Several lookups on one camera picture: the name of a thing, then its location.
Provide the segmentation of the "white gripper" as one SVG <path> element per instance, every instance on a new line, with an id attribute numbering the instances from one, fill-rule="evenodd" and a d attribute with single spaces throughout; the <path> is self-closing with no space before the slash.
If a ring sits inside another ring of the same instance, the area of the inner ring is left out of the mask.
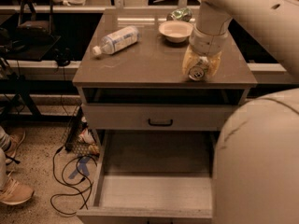
<path id="1" fill-rule="evenodd" d="M 182 73 L 189 75 L 193 67 L 199 62 L 199 55 L 207 56 L 205 64 L 205 79 L 212 79 L 217 73 L 221 63 L 221 51 L 224 47 L 228 33 L 222 35 L 207 35 L 193 26 L 189 37 L 189 46 L 186 49 Z"/>

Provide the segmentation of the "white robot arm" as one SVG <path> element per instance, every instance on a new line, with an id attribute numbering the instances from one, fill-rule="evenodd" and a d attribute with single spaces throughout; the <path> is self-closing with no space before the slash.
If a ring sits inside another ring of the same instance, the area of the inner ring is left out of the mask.
<path id="1" fill-rule="evenodd" d="M 295 0 L 202 0 L 183 62 L 219 52 L 237 21 L 293 77 L 299 77 Z M 212 224 L 299 224 L 299 89 L 239 107 L 214 151 Z"/>

